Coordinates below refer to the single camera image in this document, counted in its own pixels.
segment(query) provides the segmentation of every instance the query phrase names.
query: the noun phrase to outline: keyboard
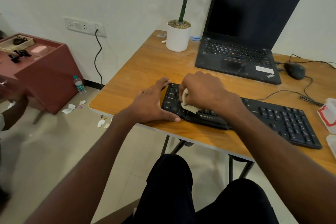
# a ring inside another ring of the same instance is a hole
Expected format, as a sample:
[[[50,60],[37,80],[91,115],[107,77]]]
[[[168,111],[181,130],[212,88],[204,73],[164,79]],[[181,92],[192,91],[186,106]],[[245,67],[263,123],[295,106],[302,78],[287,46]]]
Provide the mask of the keyboard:
[[[271,67],[271,62],[267,57],[265,49],[254,50],[232,44],[224,44],[207,40],[205,43],[204,53],[251,61],[265,67]]]
[[[241,98],[241,100],[252,114],[291,144],[311,149],[322,148],[304,111],[253,99]],[[230,124],[212,110],[200,110],[194,114],[183,109],[179,99],[179,84],[169,84],[161,107],[189,122],[232,129]]]

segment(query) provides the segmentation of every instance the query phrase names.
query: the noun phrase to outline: pebbles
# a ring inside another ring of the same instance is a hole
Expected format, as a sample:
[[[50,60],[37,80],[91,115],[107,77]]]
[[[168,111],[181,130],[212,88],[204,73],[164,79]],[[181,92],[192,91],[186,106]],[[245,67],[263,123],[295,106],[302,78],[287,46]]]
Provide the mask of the pebbles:
[[[168,25],[173,27],[173,28],[181,28],[181,29],[191,27],[191,24],[189,22],[183,21],[182,24],[179,24],[178,20],[168,21]]]

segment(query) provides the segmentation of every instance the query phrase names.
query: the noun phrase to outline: maroon cabinet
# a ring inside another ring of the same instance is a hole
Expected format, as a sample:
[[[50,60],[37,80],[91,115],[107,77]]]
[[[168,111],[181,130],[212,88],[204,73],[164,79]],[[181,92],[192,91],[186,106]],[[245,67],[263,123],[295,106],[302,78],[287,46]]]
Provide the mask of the maroon cabinet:
[[[48,48],[48,53],[40,57],[21,57],[19,63],[13,63],[9,53],[0,51],[0,95],[8,96],[26,90],[32,107],[56,114],[77,94],[73,76],[83,80],[82,74],[66,44],[22,33],[19,35],[34,39],[35,44],[26,48],[28,52],[43,45]]]

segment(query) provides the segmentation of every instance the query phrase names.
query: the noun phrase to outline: left hand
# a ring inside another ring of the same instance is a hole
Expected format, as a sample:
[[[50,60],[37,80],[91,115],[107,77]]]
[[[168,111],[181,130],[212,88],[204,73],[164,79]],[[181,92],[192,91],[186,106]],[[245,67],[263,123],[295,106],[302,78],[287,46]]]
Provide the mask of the left hand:
[[[135,118],[137,123],[146,123],[153,120],[181,121],[179,116],[163,110],[160,106],[161,90],[169,83],[169,78],[163,77],[148,89],[139,90],[133,103],[127,108],[128,113]]]

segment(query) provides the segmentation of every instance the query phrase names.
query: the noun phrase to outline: wooden desk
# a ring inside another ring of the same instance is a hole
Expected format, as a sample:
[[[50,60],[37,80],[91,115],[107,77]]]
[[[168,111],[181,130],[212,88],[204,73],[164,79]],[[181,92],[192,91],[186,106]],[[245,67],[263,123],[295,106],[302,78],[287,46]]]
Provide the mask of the wooden desk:
[[[250,99],[264,98],[278,90],[295,90],[303,93],[303,89],[310,82],[308,78],[298,81],[289,77],[285,72],[281,72],[282,84],[272,85],[196,68],[195,60],[199,42],[190,41],[188,49],[184,52],[172,52],[166,48],[165,44],[161,43],[164,39],[157,37],[161,33],[165,32],[154,31],[91,101],[89,107],[93,111],[108,116],[115,115],[132,103],[139,89],[148,88],[159,78],[167,76],[172,82],[181,83],[187,73],[195,73],[199,70],[219,77],[229,91]],[[274,58],[281,62],[289,59],[288,56],[279,54],[275,54]],[[307,90],[309,96],[322,103],[327,98],[336,98],[336,71],[327,64],[318,62],[305,63],[304,66],[307,76],[314,79],[314,83]],[[161,103],[164,94],[165,90],[161,94]],[[304,110],[323,149],[312,150],[303,147],[299,147],[299,149],[336,175],[336,160],[326,142],[326,136],[329,132],[317,114],[318,106],[307,103],[301,100],[297,94],[290,92],[277,93],[265,102]],[[198,143],[252,160],[251,154],[233,131],[192,124],[184,120],[181,123],[155,121],[141,125],[188,142]]]

